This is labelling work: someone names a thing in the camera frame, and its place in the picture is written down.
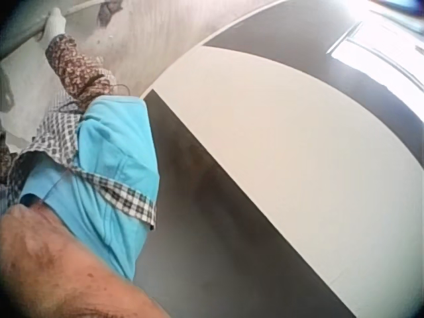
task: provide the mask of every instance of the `floor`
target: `floor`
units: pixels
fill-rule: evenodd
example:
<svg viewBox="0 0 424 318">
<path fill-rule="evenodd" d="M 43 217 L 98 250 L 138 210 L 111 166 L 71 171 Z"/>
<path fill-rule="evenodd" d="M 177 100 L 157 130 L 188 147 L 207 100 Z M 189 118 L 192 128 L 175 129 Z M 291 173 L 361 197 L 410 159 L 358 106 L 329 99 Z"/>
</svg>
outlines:
<svg viewBox="0 0 424 318">
<path fill-rule="evenodd" d="M 97 7 L 68 19 L 67 32 L 82 52 L 102 56 L 119 83 L 141 95 L 182 54 L 249 12 L 274 0 L 125 0 L 107 28 L 96 25 Z M 82 0 L 27 1 L 9 28 L 10 37 L 39 19 L 51 6 L 66 11 Z M 32 39 L 0 63 L 2 89 L 0 119 L 9 132 L 8 143 L 24 147 L 35 133 L 51 96 L 60 83 Z"/>
</svg>

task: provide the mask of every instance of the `light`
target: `light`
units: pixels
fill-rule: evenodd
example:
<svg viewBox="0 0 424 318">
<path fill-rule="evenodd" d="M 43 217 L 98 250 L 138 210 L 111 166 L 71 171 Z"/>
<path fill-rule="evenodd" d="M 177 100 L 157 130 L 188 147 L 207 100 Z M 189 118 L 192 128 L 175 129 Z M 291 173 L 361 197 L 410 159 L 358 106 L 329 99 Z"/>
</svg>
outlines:
<svg viewBox="0 0 424 318">
<path fill-rule="evenodd" d="M 346 6 L 356 21 L 363 21 L 367 18 L 369 13 L 368 0 L 344 0 Z"/>
<path fill-rule="evenodd" d="M 424 122 L 424 93 L 393 66 L 347 41 L 337 47 L 332 57 L 386 86 Z"/>
</svg>

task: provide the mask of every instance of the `checkered fabric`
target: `checkered fabric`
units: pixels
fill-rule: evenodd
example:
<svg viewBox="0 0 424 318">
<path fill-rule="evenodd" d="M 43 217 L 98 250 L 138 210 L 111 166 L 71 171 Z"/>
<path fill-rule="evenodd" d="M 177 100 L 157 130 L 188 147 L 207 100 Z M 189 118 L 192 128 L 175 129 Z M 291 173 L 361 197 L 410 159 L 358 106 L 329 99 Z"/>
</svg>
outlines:
<svg viewBox="0 0 424 318">
<path fill-rule="evenodd" d="M 153 201 L 125 184 L 74 166 L 78 151 L 76 130 L 81 118 L 82 111 L 74 99 L 65 91 L 61 91 L 48 108 L 32 143 L 13 162 L 7 178 L 8 206 L 18 203 L 25 181 L 36 162 L 35 156 L 43 152 L 56 163 L 89 182 L 115 209 L 147 222 L 153 229 L 156 224 L 156 206 Z"/>
</svg>

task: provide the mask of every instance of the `black surface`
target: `black surface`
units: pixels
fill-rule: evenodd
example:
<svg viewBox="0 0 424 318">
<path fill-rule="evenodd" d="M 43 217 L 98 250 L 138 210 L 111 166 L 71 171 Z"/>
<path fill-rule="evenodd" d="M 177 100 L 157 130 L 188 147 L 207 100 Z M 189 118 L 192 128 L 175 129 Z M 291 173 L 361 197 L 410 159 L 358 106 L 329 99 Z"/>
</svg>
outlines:
<svg viewBox="0 0 424 318">
<path fill-rule="evenodd" d="M 145 100 L 161 183 L 136 284 L 174 318 L 353 317 L 156 92 Z"/>
<path fill-rule="evenodd" d="M 206 45 L 268 58 L 333 86 L 379 118 L 423 165 L 421 119 L 385 86 L 326 54 L 353 24 L 343 1 L 287 1 L 226 30 Z"/>
</svg>

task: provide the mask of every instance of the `white surface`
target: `white surface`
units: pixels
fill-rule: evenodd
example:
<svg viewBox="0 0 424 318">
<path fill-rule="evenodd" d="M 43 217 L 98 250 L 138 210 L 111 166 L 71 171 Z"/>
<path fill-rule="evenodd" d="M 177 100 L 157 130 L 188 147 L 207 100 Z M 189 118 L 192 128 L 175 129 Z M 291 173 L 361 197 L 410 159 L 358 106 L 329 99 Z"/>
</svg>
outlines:
<svg viewBox="0 0 424 318">
<path fill-rule="evenodd" d="M 319 80 L 200 47 L 153 89 L 358 317 L 421 301 L 423 176 L 397 137 Z"/>
</svg>

